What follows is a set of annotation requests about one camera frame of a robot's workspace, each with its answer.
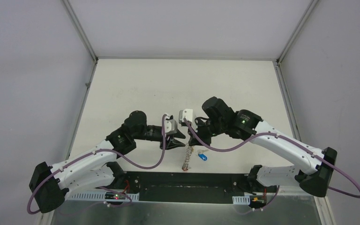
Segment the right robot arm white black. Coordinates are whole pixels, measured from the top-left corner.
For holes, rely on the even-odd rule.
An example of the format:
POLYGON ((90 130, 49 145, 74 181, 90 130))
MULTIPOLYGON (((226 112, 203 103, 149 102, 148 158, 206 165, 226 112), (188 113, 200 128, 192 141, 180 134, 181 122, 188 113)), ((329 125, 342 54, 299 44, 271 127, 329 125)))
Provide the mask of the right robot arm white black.
POLYGON ((337 151, 302 143, 271 126, 261 116, 249 111, 234 111, 222 99, 211 97, 202 105, 206 117, 197 117, 192 109, 179 113, 179 122, 188 128, 189 144, 216 152, 230 152, 246 143, 256 144, 286 159, 291 166, 254 165, 246 176, 246 192, 259 192, 273 186, 300 187, 306 193, 325 197, 337 159, 337 151), (242 143, 228 149, 211 147, 211 140, 221 134, 242 143))

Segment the metal disc with key rings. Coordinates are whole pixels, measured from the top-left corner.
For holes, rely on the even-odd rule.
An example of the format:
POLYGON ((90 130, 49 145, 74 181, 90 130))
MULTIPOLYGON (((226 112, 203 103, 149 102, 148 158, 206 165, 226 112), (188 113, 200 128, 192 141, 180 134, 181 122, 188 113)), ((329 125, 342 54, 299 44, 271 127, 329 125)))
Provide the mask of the metal disc with key rings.
POLYGON ((187 172, 191 169, 191 166, 190 166, 190 161, 192 159, 192 155, 195 151, 195 148, 194 146, 187 146, 186 147, 186 152, 185 152, 185 157, 184 157, 184 161, 183 161, 183 164, 182 164, 182 171, 184 172, 187 172))

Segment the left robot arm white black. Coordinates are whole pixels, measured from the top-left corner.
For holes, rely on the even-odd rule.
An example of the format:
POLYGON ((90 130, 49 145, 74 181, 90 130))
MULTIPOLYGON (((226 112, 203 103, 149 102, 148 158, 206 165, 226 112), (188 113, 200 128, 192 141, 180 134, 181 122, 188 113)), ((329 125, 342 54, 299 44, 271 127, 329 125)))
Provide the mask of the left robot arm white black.
POLYGON ((185 146, 177 139, 185 138, 178 130, 178 124, 186 116, 184 110, 180 111, 179 120, 164 114, 161 125, 154 126, 147 124, 144 112, 134 111, 118 129, 85 153, 53 165, 46 162, 38 164, 29 183, 32 194, 27 212, 48 213, 57 209, 72 195, 90 188, 110 186, 115 190, 120 189, 124 185, 124 172, 116 162, 119 158, 144 170, 158 167, 167 149, 185 146), (142 166, 125 156, 136 148, 136 140, 160 143, 162 152, 156 164, 142 166))

